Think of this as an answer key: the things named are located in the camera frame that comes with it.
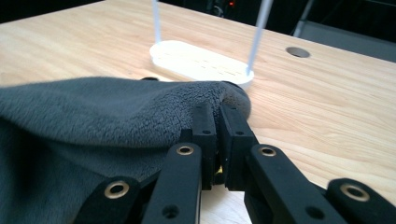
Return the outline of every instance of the gray towel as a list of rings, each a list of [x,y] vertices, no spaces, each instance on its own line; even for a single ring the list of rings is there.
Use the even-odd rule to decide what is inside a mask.
[[[248,117],[244,91],[226,82],[88,77],[0,89],[0,223],[71,223],[96,186],[144,180],[191,109],[221,102]]]

